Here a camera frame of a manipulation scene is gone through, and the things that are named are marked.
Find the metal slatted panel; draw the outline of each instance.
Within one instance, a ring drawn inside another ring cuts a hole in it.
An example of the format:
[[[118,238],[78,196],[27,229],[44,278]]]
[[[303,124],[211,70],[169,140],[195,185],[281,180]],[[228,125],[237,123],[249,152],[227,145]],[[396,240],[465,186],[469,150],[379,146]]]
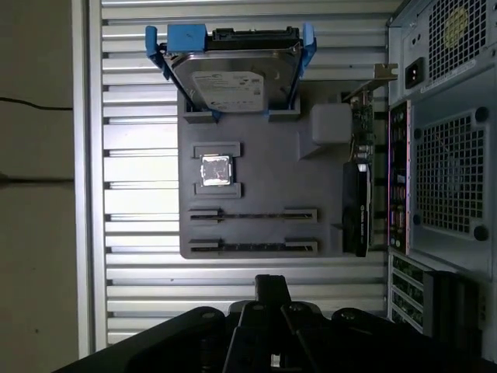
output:
[[[256,274],[284,274],[295,298],[325,314],[344,306],[384,312],[383,253],[327,260],[179,255],[176,90],[145,58],[143,35],[155,25],[166,40],[171,22],[264,30],[310,21],[319,49],[305,78],[367,80],[373,64],[387,60],[384,24],[400,1],[89,1],[95,349],[199,305],[227,311],[253,297]]]

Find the power socket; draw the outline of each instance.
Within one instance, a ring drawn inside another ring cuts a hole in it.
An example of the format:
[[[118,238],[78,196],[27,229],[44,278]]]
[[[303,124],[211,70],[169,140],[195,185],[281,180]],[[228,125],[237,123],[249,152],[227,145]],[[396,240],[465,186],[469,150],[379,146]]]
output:
[[[405,69],[405,88],[411,89],[425,80],[425,58],[421,57]]]

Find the fan grille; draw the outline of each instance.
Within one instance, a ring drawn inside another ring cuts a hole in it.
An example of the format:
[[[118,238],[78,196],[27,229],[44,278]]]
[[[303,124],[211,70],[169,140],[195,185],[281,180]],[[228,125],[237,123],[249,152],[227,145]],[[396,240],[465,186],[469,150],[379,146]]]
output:
[[[485,130],[471,116],[428,127],[417,145],[417,209],[424,225],[469,233],[483,217]]]
[[[429,16],[429,77],[438,79],[480,54],[486,0],[439,0]]]

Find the hard drive label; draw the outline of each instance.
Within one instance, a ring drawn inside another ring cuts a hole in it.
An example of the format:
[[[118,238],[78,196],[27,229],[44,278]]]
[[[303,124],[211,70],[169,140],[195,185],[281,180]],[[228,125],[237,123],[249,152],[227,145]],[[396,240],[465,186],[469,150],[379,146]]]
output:
[[[222,113],[264,111],[264,78],[251,71],[197,71],[192,79],[207,107]]]

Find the rear i/o panel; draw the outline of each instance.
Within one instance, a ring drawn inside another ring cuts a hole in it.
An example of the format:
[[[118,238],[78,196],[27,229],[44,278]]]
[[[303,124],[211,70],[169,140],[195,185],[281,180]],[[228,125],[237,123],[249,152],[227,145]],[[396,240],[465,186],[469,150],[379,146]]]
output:
[[[408,252],[408,143],[410,103],[390,111],[388,125],[388,244]]]

